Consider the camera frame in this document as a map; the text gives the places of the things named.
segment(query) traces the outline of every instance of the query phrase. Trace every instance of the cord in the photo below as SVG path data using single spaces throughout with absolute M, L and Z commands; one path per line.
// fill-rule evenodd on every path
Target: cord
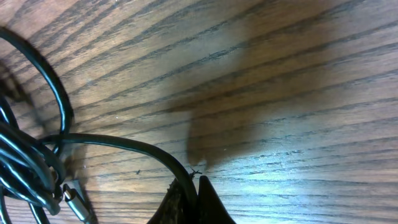
M 21 131 L 11 107 L 0 95 L 0 216 L 3 223 L 11 223 L 4 196 L 25 200 L 37 223 L 49 223 L 43 208 L 51 215 L 60 211 L 63 194 L 61 185 L 66 170 L 59 159 L 64 144 L 85 143 L 111 146 L 139 152 L 157 159 L 175 175 L 192 208 L 197 204 L 197 193 L 192 178 L 181 163 L 167 152 L 144 142 L 97 134 L 69 134 L 73 110 L 68 95 L 56 73 L 41 54 L 17 34 L 0 27 L 0 38 L 8 41 L 43 75 L 58 103 L 61 124 L 57 135 L 37 140 Z M 47 144 L 54 144 L 51 151 Z

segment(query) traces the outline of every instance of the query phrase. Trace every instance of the metal connector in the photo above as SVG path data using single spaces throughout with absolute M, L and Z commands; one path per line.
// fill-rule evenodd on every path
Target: metal connector
M 64 184 L 63 194 L 65 196 L 66 203 L 80 219 L 80 221 L 86 224 L 96 223 L 93 212 L 85 205 L 85 201 L 81 198 L 76 189 L 71 189 L 68 184 Z

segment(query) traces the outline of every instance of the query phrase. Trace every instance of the black object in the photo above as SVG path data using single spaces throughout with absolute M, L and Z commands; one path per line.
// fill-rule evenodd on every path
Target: black object
M 176 179 L 149 223 L 234 223 L 224 209 L 207 177 L 200 177 L 199 196 L 185 168 L 167 152 L 144 142 L 97 134 L 69 134 L 73 110 L 68 95 L 49 63 L 28 42 L 0 27 L 0 38 L 18 49 L 36 67 L 50 85 L 61 114 L 60 133 L 41 140 L 21 131 L 3 95 L 0 95 L 0 216 L 11 223 L 4 196 L 25 200 L 37 223 L 49 223 L 43 208 L 51 215 L 60 211 L 63 195 L 71 209 L 85 223 L 95 223 L 92 210 L 75 189 L 61 184 L 66 171 L 59 157 L 64 144 L 85 143 L 140 152 L 169 168 Z M 54 144 L 51 151 L 45 145 Z

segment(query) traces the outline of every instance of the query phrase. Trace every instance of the wooden table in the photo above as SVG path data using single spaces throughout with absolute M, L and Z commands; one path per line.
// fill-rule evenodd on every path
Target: wooden table
M 397 11 L 396 0 L 5 0 L 0 25 L 54 67 L 75 131 L 161 147 L 209 176 L 237 223 L 397 223 Z M 22 129 L 57 131 L 44 79 L 0 46 L 2 82 L 33 104 L 12 103 Z M 78 146 L 68 167 L 101 223 L 145 223 L 173 180 L 107 147 Z M 52 223 L 79 223 L 61 206 Z M 25 202 L 7 207 L 34 222 Z

